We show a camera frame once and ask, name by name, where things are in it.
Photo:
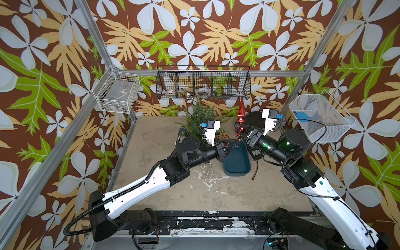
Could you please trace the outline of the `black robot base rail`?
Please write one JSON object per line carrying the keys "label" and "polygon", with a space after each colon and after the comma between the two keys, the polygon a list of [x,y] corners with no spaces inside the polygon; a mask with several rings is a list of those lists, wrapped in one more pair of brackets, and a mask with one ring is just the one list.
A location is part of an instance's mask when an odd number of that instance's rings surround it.
{"label": "black robot base rail", "polygon": [[283,228],[278,222],[284,208],[274,211],[157,211],[129,210],[122,231],[167,236],[184,231],[209,234],[271,235]]}

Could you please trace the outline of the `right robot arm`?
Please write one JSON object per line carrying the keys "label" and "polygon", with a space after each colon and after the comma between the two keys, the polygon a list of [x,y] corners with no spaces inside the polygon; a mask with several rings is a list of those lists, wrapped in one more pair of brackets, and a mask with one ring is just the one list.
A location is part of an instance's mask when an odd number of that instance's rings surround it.
{"label": "right robot arm", "polygon": [[387,236],[367,225],[337,194],[322,171],[305,158],[311,142],[303,130],[289,129],[279,140],[254,126],[235,124],[235,130],[250,148],[275,160],[287,181],[310,198],[333,225],[316,225],[278,208],[270,217],[278,230],[292,232],[324,250],[389,249]]}

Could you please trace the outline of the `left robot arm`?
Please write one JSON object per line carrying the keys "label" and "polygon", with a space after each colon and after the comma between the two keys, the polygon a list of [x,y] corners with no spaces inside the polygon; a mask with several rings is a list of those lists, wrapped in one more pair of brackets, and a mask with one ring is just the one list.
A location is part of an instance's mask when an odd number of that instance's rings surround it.
{"label": "left robot arm", "polygon": [[90,195],[89,208],[74,218],[63,233],[75,236],[91,232],[94,241],[102,241],[119,230],[136,230],[139,224],[151,231],[157,226],[156,216],[151,209],[139,212],[128,209],[152,194],[167,189],[190,175],[190,169],[209,163],[212,159],[223,162],[238,143],[238,140],[218,139],[214,145],[203,144],[195,136],[190,136],[181,127],[173,152],[165,159],[157,161],[150,172],[122,187],[102,194],[96,191]]}

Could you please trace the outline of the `red ornament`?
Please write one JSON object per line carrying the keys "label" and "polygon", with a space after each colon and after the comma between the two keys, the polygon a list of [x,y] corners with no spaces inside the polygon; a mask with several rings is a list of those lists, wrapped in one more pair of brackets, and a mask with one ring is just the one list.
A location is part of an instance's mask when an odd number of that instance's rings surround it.
{"label": "red ornament", "polygon": [[[237,114],[237,121],[235,123],[240,123],[243,124],[244,123],[244,117],[245,117],[245,107],[244,107],[244,99],[241,98],[240,100],[240,105],[239,105],[239,109],[238,109],[238,114]],[[242,133],[237,133],[236,132],[236,137],[238,140],[241,140],[241,134]]]}

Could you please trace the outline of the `small green christmas tree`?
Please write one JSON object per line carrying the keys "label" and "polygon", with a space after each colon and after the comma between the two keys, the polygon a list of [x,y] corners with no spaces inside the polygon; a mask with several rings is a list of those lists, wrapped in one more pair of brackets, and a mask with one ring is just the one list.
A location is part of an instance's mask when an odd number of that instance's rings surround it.
{"label": "small green christmas tree", "polygon": [[190,114],[189,109],[185,109],[185,123],[176,123],[185,127],[187,134],[194,136],[199,139],[201,143],[205,143],[203,140],[204,131],[201,124],[208,123],[209,121],[220,121],[221,124],[228,121],[227,118],[217,117],[214,115],[214,109],[210,106],[203,106],[200,101],[195,105],[192,105],[193,113]]}

